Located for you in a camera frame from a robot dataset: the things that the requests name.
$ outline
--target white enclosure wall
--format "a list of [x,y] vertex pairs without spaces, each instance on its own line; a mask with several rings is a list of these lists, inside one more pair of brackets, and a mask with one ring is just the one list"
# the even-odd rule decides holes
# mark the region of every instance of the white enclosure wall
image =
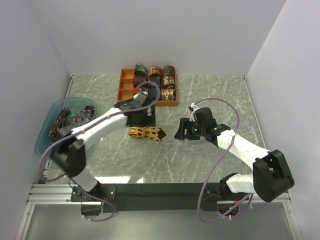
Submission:
[[0,7],[0,238],[14,238],[36,178],[35,143],[70,77],[26,0]]
[[288,0],[247,76],[264,139],[284,152],[304,239],[320,235],[320,1]]
[[30,0],[70,74],[247,74],[286,0]]

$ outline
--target orange compartment tray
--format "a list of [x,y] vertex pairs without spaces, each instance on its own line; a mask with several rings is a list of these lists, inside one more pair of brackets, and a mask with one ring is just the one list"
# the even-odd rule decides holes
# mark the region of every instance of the orange compartment tray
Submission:
[[[120,82],[118,88],[117,102],[125,101],[131,99],[134,95],[134,85],[132,81],[134,79],[135,69],[134,68],[123,68],[121,70]],[[156,102],[157,107],[175,107],[178,105],[178,85],[177,85],[177,74],[175,75],[175,89],[173,90],[175,94],[175,100],[172,101],[162,101]]]

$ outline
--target teal plastic bin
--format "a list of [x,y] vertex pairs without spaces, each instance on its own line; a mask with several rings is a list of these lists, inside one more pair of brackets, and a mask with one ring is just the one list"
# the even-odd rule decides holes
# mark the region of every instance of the teal plastic bin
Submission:
[[95,111],[93,114],[93,119],[97,116],[97,104],[95,101],[88,98],[81,97],[66,97],[57,101],[51,108],[50,112],[46,116],[46,119],[42,125],[41,131],[39,133],[38,139],[35,143],[34,151],[41,157],[42,154],[47,150],[48,147],[53,143],[49,137],[49,131],[55,123],[55,120],[63,108],[70,109],[71,113],[69,116],[79,114],[86,106],[93,106]]

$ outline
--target marble table surface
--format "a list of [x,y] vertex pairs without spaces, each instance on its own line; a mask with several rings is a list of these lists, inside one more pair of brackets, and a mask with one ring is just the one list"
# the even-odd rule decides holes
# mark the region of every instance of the marble table surface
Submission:
[[[120,75],[77,75],[69,97],[89,98],[98,106],[98,116],[116,102]],[[206,178],[222,149],[206,142],[174,139],[180,118],[189,117],[191,103],[207,97],[230,102],[240,114],[238,133],[264,147],[264,141],[243,75],[179,75],[178,106],[156,107],[156,126],[164,128],[169,137],[164,141],[136,139],[128,136],[129,129],[117,129],[101,138],[87,152],[87,167],[101,183],[199,183]],[[237,118],[233,110],[220,101],[200,103],[210,107],[218,124],[232,129]],[[249,174],[250,168],[228,153],[213,172],[210,182],[218,182],[230,173]],[[48,178],[62,171],[53,163]],[[63,177],[54,184],[67,184]]]

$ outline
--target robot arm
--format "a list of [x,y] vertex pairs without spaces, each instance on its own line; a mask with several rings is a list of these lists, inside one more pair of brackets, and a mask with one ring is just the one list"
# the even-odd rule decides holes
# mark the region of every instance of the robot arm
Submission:
[[[81,133],[57,145],[51,151],[51,158],[66,173],[66,175],[78,183],[86,192],[100,196],[100,183],[91,174],[86,166],[86,151],[102,137],[115,130],[128,126],[154,126],[155,107],[145,110],[115,113],[125,110],[134,110],[149,105],[155,98],[145,92],[137,93],[132,99],[121,101],[114,105],[109,111],[93,121],[70,130],[67,127],[60,129],[56,140],[67,137],[71,134],[83,132],[89,126],[88,131]],[[112,116],[102,122],[106,116]]]
[[229,152],[247,164],[253,173],[232,173],[225,177],[223,180],[232,193],[256,193],[269,203],[294,186],[294,179],[282,152],[256,146],[225,124],[217,124],[208,107],[191,106],[191,117],[180,119],[179,130],[174,138],[199,140],[205,137],[215,146],[227,149],[234,136]]

